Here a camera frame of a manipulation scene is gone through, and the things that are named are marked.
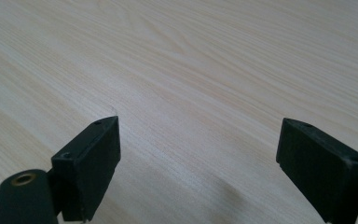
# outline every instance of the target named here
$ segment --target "light wood grain surface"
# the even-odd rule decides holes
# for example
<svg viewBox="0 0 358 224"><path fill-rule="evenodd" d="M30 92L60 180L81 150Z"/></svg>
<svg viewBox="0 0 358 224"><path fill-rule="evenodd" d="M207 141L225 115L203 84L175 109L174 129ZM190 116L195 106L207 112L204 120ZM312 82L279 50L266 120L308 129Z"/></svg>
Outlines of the light wood grain surface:
<svg viewBox="0 0 358 224"><path fill-rule="evenodd" d="M358 0L0 0L0 183L116 110L91 223L323 223L282 118L358 150Z"/></svg>

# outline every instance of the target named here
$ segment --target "screw hole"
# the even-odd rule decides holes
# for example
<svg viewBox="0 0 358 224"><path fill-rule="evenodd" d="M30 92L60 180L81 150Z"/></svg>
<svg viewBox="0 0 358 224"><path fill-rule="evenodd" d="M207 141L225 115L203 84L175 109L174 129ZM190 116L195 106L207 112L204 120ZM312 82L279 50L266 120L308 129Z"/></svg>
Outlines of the screw hole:
<svg viewBox="0 0 358 224"><path fill-rule="evenodd" d="M64 152L61 154L61 157L69 159L71 158L72 154L70 152Z"/></svg>
<svg viewBox="0 0 358 224"><path fill-rule="evenodd" d="M11 185L15 187L24 186L31 183L35 178L36 174L34 173L19 175L11 181Z"/></svg>

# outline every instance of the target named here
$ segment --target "wood grain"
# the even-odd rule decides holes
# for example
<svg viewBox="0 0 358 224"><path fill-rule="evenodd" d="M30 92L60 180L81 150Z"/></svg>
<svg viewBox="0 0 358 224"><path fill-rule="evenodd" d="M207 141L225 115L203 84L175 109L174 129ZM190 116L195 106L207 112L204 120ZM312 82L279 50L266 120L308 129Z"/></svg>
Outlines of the wood grain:
<svg viewBox="0 0 358 224"><path fill-rule="evenodd" d="M113 110L91 223L323 223L276 148L288 117L358 150L358 0L0 0L0 183Z"/></svg>

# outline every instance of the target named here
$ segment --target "wooden table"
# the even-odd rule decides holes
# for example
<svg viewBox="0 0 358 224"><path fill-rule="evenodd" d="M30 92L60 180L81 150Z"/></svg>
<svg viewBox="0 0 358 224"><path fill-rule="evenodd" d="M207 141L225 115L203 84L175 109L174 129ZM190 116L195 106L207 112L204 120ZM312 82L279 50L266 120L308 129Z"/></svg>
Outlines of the wooden table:
<svg viewBox="0 0 358 224"><path fill-rule="evenodd" d="M0 0L0 183L118 112L91 223L323 223L282 118L358 150L358 0Z"/></svg>

